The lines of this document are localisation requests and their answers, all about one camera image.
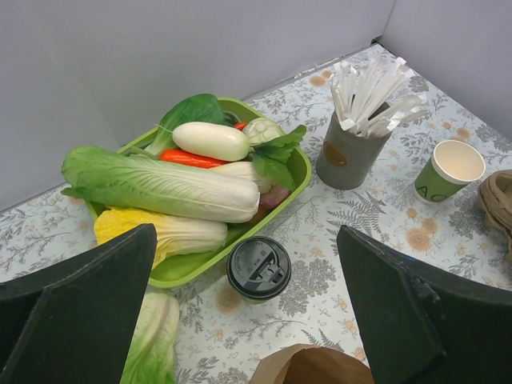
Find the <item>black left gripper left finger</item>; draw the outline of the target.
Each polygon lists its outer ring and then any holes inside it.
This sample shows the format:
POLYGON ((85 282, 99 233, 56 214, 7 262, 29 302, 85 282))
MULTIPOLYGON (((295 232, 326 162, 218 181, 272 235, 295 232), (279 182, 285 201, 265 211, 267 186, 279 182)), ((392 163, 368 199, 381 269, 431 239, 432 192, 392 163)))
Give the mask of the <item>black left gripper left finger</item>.
POLYGON ((156 250, 144 224, 1 284, 3 383, 118 383, 156 250))

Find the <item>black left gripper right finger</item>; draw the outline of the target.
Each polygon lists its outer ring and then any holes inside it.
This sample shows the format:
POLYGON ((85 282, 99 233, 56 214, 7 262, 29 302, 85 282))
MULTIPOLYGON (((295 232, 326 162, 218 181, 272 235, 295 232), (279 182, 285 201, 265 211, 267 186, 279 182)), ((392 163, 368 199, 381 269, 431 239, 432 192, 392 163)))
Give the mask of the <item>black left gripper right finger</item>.
POLYGON ((509 383, 511 292, 341 226, 338 254, 376 383, 509 383))

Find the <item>brown paper bag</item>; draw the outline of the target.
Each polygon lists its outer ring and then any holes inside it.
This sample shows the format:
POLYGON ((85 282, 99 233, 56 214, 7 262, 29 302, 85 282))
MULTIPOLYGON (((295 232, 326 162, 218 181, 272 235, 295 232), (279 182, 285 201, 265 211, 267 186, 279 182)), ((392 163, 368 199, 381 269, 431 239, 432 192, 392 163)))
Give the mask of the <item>brown paper bag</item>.
POLYGON ((250 384, 374 384, 370 368, 341 351, 295 344, 258 364, 250 384))

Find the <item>brown cardboard cup carrier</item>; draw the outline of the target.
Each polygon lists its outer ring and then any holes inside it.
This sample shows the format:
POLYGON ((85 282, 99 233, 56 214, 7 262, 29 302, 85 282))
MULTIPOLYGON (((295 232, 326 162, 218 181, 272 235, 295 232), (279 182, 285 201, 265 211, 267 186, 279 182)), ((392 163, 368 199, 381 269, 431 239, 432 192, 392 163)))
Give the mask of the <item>brown cardboard cup carrier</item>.
POLYGON ((484 224, 508 239, 504 259, 511 263, 511 170, 493 172, 478 187, 475 205, 485 212, 484 224))

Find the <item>black coffee cup lid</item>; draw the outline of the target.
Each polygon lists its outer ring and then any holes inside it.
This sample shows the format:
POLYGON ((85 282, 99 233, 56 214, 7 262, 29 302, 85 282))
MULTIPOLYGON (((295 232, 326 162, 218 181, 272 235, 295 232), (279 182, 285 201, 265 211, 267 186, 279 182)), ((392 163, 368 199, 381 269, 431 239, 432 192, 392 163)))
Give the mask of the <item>black coffee cup lid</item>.
POLYGON ((291 260, 272 238, 253 236, 237 244, 227 259, 229 284, 239 294, 279 296, 291 278, 291 260))

